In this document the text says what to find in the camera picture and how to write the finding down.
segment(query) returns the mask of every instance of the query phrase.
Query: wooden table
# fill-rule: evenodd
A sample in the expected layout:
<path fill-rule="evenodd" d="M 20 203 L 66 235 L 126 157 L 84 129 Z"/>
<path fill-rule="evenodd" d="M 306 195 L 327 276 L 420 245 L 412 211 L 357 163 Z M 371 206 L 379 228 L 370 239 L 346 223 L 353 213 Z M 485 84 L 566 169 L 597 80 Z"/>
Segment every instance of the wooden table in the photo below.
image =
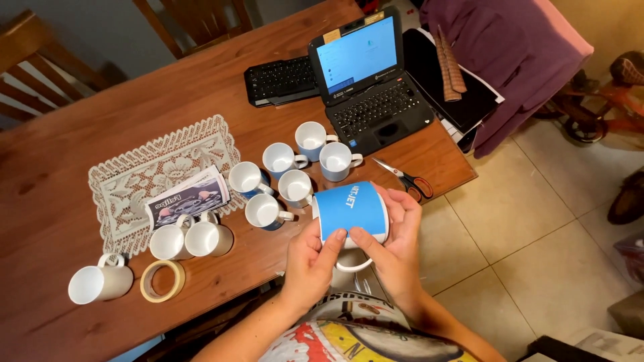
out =
<path fill-rule="evenodd" d="M 148 251 L 131 259 L 135 284 L 122 298 L 79 306 L 67 295 L 71 276 L 102 254 L 90 167 L 217 113 L 230 125 L 242 160 L 258 165 L 273 142 L 297 149 L 294 133 L 304 121 L 332 132 L 320 98 L 252 107 L 242 74 L 305 55 L 309 40 L 358 17 L 354 0 L 327 1 L 0 133 L 2 359 L 106 360 L 283 271 L 287 242 L 311 219 L 309 207 L 290 210 L 299 220 L 274 232 L 251 227 L 243 211 L 223 218 L 235 237 L 231 252 L 182 262 L 185 287 L 171 301 L 153 304 L 139 293 L 138 280 L 153 261 Z M 424 177 L 436 196 L 476 177 L 439 122 L 374 156 Z M 322 178 L 319 163 L 304 170 L 318 189 L 338 185 Z M 359 180 L 401 188 L 369 158 L 339 184 Z M 277 189 L 277 182 L 271 186 Z"/>

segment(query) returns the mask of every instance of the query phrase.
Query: laptop keyboard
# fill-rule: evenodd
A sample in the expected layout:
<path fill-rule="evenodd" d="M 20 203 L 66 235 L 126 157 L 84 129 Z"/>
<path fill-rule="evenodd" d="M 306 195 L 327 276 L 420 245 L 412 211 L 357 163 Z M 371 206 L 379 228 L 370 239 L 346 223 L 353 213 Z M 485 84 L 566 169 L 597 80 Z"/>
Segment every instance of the laptop keyboard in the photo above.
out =
<path fill-rule="evenodd" d="M 308 55 L 251 67 L 244 74 L 249 98 L 283 97 L 317 88 Z"/>
<path fill-rule="evenodd" d="M 406 82 L 398 82 L 371 97 L 362 100 L 333 114 L 342 133 L 354 137 L 368 128 L 374 128 L 398 115 L 398 113 L 417 106 L 420 97 L 414 94 Z"/>

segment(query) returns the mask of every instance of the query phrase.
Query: masking tape roll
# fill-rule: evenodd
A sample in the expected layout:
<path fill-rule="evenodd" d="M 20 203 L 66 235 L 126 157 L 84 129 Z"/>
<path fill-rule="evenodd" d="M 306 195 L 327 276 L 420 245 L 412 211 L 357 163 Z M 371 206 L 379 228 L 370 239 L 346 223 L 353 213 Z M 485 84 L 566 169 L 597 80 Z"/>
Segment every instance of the masking tape roll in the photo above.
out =
<path fill-rule="evenodd" d="M 155 275 L 157 270 L 166 266 L 170 267 L 170 269 L 175 273 L 175 284 L 172 286 L 170 292 L 164 296 L 160 296 L 154 291 L 154 289 L 152 289 L 152 277 Z M 143 294 L 145 299 L 152 303 L 161 303 L 162 301 L 176 297 L 181 289 L 183 289 L 184 283 L 185 271 L 181 264 L 172 260 L 157 260 L 148 265 L 146 271 L 143 272 L 143 276 L 141 277 L 141 294 Z"/>

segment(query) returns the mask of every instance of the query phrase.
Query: lace doily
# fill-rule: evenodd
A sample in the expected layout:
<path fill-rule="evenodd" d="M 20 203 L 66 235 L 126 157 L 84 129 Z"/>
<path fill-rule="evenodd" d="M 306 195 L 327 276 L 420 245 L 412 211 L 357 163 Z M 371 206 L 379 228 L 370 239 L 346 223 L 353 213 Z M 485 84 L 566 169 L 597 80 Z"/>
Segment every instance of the lace doily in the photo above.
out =
<path fill-rule="evenodd" d="M 239 161 L 228 124 L 215 115 L 92 167 L 89 183 L 103 252 L 132 257 L 145 251 L 151 236 L 145 210 L 150 198 L 211 165 L 227 176 Z M 244 197 L 230 191 L 230 202 L 215 210 L 220 216 L 246 204 Z"/>

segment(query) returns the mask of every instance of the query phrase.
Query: scissors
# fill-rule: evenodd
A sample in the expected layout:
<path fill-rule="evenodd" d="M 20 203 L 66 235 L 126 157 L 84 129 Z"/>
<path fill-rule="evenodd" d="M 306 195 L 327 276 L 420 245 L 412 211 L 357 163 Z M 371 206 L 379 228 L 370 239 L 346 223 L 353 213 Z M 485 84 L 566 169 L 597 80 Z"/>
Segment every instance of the scissors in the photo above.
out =
<path fill-rule="evenodd" d="M 401 170 L 393 168 L 375 157 L 372 158 L 374 161 L 378 162 L 380 166 L 383 166 L 385 169 L 398 176 L 398 179 L 404 185 L 405 191 L 413 197 L 416 202 L 420 203 L 423 198 L 430 199 L 434 195 L 434 191 L 431 188 L 430 183 L 424 178 L 407 175 Z"/>

